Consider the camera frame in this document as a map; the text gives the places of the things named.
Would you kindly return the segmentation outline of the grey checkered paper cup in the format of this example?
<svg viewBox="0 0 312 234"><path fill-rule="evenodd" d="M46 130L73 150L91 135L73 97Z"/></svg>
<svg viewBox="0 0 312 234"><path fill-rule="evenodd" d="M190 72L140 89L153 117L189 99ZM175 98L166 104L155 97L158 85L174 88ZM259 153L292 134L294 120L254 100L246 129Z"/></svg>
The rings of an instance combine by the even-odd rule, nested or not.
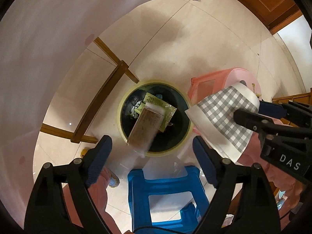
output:
<svg viewBox="0 0 312 234"><path fill-rule="evenodd" d="M209 95L185 111L201 137L221 157L237 162L246 149L252 131L234 121L238 109L258 113L260 101L247 86L237 82Z"/></svg>

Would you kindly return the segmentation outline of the brown green milk carton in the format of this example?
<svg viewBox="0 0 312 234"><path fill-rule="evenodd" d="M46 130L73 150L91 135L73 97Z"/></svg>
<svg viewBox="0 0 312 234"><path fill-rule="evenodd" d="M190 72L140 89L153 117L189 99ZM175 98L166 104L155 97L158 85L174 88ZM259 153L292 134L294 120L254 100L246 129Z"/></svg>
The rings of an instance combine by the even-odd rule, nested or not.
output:
<svg viewBox="0 0 312 234"><path fill-rule="evenodd" d="M144 158L159 130L163 117L152 110L144 108L128 137L130 149Z"/></svg>

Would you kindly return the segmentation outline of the yellow-green snack bag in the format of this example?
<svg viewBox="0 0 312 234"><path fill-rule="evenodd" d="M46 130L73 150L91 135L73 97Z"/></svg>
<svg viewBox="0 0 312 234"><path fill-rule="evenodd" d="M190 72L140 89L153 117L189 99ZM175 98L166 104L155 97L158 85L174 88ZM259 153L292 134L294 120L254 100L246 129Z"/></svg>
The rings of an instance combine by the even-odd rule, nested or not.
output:
<svg viewBox="0 0 312 234"><path fill-rule="evenodd" d="M159 131L161 132L165 131L166 127L174 116L175 111L177 110L177 108L174 106L150 93L146 93L144 99L138 101L132 108L132 114L134 117L139 117L144 108L152 110L163 117L162 123L159 127Z"/></svg>

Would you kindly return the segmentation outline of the round trash bin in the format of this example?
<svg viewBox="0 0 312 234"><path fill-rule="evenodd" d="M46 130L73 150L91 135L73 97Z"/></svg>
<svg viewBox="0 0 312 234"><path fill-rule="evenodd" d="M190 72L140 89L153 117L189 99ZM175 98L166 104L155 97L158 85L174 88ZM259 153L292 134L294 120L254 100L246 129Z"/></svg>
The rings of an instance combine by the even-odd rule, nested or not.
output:
<svg viewBox="0 0 312 234"><path fill-rule="evenodd" d="M190 100L163 81L141 82L121 100L118 128L128 148L140 157L158 157L181 148L192 125L185 111Z"/></svg>

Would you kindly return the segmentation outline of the pink plastic stool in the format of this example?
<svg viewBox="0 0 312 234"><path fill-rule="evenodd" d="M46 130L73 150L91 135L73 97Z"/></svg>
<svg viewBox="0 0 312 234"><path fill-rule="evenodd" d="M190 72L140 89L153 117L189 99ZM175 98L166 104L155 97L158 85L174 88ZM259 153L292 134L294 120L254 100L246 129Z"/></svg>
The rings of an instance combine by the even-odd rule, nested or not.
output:
<svg viewBox="0 0 312 234"><path fill-rule="evenodd" d="M215 94L240 81L244 81L246 86L256 94L258 99L262 99L261 88L256 77L243 68L219 70L192 78L191 86L188 90L188 97L191 104L194 105L208 95Z"/></svg>

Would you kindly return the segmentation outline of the blue plastic stool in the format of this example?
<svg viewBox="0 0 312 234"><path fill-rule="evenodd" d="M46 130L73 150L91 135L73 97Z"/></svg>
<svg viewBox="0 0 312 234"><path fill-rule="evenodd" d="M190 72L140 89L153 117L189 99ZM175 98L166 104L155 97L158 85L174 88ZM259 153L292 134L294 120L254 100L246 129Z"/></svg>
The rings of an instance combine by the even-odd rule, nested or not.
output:
<svg viewBox="0 0 312 234"><path fill-rule="evenodd" d="M134 233L192 233L209 207L200 170L186 166L186 175L148 180L142 169L128 174L128 202ZM151 213L179 213L178 220L153 221Z"/></svg>

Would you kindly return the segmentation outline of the brown wooden door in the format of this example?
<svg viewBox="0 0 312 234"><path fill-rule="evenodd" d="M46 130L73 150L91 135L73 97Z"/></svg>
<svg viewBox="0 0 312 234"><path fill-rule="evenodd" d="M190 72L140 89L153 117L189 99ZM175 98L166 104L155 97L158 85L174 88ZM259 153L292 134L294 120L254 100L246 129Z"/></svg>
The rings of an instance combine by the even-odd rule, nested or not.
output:
<svg viewBox="0 0 312 234"><path fill-rule="evenodd" d="M302 12L293 0L238 0L249 9L270 31L275 34L294 20Z"/></svg>

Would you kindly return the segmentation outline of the cartoon print tablecloth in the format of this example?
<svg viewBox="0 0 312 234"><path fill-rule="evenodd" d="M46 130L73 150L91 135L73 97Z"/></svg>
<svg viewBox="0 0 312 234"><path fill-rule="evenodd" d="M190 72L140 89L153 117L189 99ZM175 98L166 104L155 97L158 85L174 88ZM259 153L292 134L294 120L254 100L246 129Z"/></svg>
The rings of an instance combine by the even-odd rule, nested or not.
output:
<svg viewBox="0 0 312 234"><path fill-rule="evenodd" d="M33 155L70 66L106 28L150 0L15 0L1 20L1 202L23 226Z"/></svg>

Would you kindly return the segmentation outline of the wooden table leg frame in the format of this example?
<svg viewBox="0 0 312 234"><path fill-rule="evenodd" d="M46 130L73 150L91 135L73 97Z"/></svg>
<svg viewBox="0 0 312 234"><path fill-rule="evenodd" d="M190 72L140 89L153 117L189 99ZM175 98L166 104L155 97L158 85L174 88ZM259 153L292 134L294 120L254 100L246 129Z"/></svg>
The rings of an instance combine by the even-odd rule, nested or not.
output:
<svg viewBox="0 0 312 234"><path fill-rule="evenodd" d="M98 142L98 139L93 136L85 135L85 132L89 128L91 122L93 121L94 117L100 110L105 100L108 98L109 94L112 92L112 90L117 85L123 75L127 75L128 78L130 78L134 83L140 82L135 74L133 74L129 70L128 64L125 61L119 59L117 55L103 42L100 37L94 39L94 43L116 64L116 68L98 90L97 94L89 104L74 132L56 128L45 123L42 124L40 132L68 139L72 143L76 144L79 144L81 142L96 144Z"/></svg>

